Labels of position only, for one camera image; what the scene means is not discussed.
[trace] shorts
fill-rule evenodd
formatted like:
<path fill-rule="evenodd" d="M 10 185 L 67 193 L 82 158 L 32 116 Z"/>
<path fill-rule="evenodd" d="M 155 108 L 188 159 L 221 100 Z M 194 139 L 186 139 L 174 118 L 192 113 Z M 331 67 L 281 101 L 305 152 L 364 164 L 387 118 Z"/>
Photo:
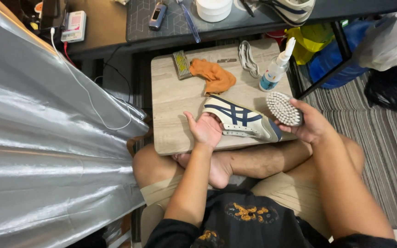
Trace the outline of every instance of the shorts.
<path fill-rule="evenodd" d="M 181 179 L 182 175 L 179 175 L 140 190 L 147 205 L 141 221 L 142 246 L 146 243 L 144 240 L 148 239 L 151 231 L 162 220 L 169 198 Z M 324 237 L 331 237 L 318 187 L 312 182 L 298 181 L 280 172 L 261 180 L 251 191 L 256 196 L 267 196 L 279 205 L 292 209 L 296 216 L 307 221 Z"/>

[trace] silver fabric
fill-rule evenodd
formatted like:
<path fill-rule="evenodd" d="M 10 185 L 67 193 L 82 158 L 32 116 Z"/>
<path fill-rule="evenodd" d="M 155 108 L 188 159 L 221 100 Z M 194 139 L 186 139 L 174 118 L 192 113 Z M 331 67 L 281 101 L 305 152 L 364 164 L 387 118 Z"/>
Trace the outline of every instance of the silver fabric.
<path fill-rule="evenodd" d="M 127 140 L 145 113 L 103 91 L 0 3 L 0 248 L 62 248 L 143 204 Z"/>

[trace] bare foot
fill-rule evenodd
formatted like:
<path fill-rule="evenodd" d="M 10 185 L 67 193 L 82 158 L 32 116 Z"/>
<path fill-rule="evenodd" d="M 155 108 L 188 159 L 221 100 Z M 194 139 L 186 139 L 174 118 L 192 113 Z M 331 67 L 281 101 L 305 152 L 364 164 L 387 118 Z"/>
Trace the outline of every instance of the bare foot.
<path fill-rule="evenodd" d="M 179 163 L 180 166 L 186 168 L 191 154 L 176 154 L 172 155 L 173 159 Z M 211 168 L 209 171 L 209 184 L 217 189 L 223 189 L 229 183 L 229 177 L 233 174 L 230 158 L 222 152 L 214 152 L 211 157 Z"/>

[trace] hand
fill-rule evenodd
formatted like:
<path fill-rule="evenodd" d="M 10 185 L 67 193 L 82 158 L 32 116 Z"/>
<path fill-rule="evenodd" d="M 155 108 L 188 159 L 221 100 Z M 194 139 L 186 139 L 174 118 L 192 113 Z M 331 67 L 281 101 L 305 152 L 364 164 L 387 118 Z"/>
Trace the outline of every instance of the hand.
<path fill-rule="evenodd" d="M 195 142 L 209 145 L 215 149 L 220 142 L 223 130 L 220 119 L 213 113 L 202 113 L 196 122 L 190 112 L 184 111 L 183 114 L 188 119 L 189 129 Z"/>
<path fill-rule="evenodd" d="M 303 112 L 304 122 L 301 126 L 290 127 L 284 124 L 279 124 L 279 121 L 277 120 L 276 122 L 278 122 L 278 127 L 281 130 L 291 132 L 295 134 L 297 138 L 310 144 L 317 143 L 325 133 L 331 130 L 334 131 L 328 120 L 314 107 L 296 99 L 290 99 L 290 104 Z"/>

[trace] desk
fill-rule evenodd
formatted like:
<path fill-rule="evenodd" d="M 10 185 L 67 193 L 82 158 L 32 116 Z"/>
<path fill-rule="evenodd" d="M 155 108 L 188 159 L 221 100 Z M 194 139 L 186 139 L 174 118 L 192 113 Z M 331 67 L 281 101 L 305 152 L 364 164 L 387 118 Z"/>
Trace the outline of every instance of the desk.
<path fill-rule="evenodd" d="M 280 53 L 278 44 L 273 39 L 250 42 L 254 61 L 263 71 L 273 57 Z M 225 45 L 213 48 L 185 52 L 188 60 L 193 58 L 217 62 L 218 59 L 233 59 L 236 62 L 220 63 L 221 67 L 237 78 L 237 82 L 221 95 L 227 99 L 262 112 L 269 118 L 272 114 L 266 105 L 267 93 L 258 88 L 260 79 L 253 78 L 248 71 L 241 68 L 238 60 L 238 45 Z M 154 146 L 158 154 L 171 155 L 192 150 L 193 138 L 189 131 L 183 111 L 191 112 L 194 117 L 201 114 L 205 89 L 205 80 L 192 77 L 179 81 L 172 55 L 159 56 L 151 61 L 151 79 L 153 89 L 153 128 Z M 287 76 L 283 76 L 275 91 L 292 95 Z M 293 139 L 290 133 L 283 133 L 282 140 Z M 254 138 L 223 136 L 217 149 L 245 147 L 263 142 Z"/>
<path fill-rule="evenodd" d="M 194 43 L 192 35 L 173 35 L 127 42 L 127 6 L 108 0 L 69 0 L 69 6 L 70 11 L 84 10 L 87 14 L 85 41 L 69 45 L 68 53 L 72 59 L 103 58 L 119 46 L 121 48 L 118 52 L 136 53 Z M 332 22 L 394 11 L 397 11 L 397 0 L 317 0 L 307 24 Z M 205 42 L 284 28 L 289 28 L 289 26 L 277 15 L 272 15 L 270 23 L 264 25 L 246 25 L 235 29 L 226 27 L 218 31 L 200 33 L 200 37 Z"/>

